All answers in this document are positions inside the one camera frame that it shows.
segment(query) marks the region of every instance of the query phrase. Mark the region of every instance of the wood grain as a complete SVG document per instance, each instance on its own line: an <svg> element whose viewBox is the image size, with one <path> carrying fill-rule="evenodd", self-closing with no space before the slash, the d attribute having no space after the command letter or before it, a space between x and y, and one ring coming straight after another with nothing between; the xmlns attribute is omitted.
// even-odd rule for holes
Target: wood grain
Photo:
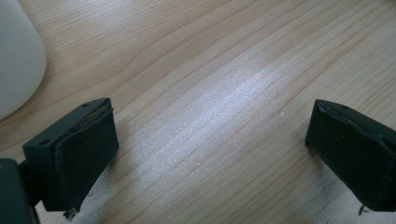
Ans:
<svg viewBox="0 0 396 224"><path fill-rule="evenodd" d="M396 2L27 1L48 54L0 157L109 96L120 151L73 223L395 223L304 146L314 100L396 129ZM37 206L42 223L67 223Z"/></svg>

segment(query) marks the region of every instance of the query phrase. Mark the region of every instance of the light wood surface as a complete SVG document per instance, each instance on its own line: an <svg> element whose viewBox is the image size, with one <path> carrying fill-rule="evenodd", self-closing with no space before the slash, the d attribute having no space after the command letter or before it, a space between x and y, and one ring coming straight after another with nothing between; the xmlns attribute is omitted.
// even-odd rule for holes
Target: light wood surface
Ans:
<svg viewBox="0 0 396 224"><path fill-rule="evenodd" d="M120 151L73 223L395 223L304 145L315 99L396 129L396 1L29 1L47 72L0 157L109 96ZM37 206L41 222L67 223Z"/></svg>

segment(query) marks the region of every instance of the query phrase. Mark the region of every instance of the white object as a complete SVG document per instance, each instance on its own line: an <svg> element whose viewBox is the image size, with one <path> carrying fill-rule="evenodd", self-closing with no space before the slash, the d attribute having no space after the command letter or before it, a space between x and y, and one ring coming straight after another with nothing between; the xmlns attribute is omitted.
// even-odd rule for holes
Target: white object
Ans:
<svg viewBox="0 0 396 224"><path fill-rule="evenodd" d="M46 62L44 45L18 0L0 0L0 119L32 96Z"/></svg>

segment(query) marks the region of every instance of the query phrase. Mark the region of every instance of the black object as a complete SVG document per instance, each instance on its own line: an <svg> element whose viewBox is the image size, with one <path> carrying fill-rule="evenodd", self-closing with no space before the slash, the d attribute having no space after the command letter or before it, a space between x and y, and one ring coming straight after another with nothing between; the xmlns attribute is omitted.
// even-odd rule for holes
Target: black object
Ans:
<svg viewBox="0 0 396 224"><path fill-rule="evenodd" d="M305 144L374 211L396 210L396 132L347 106L316 100Z"/></svg>
<svg viewBox="0 0 396 224"><path fill-rule="evenodd" d="M72 217L118 148L110 99L77 107L23 145L26 161L18 172L15 161L0 160L0 223L31 223L3 220L3 216L19 216L9 204L23 211L30 206L30 211L40 200L46 210L66 211ZM12 181L5 184L10 176ZM21 194L4 198L7 192ZM25 217L36 216L29 212Z"/></svg>

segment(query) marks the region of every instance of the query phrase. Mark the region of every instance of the small hole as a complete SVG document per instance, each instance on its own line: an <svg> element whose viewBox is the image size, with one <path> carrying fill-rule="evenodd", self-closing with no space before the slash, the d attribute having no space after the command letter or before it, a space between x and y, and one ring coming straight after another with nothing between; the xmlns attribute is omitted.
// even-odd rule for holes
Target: small hole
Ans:
<svg viewBox="0 0 396 224"><path fill-rule="evenodd" d="M39 141L39 142L38 142L38 145L39 145L39 146L44 146L44 145L46 145L46 144L49 143L49 142L50 142L49 139L44 139L44 140L42 140L42 141Z"/></svg>

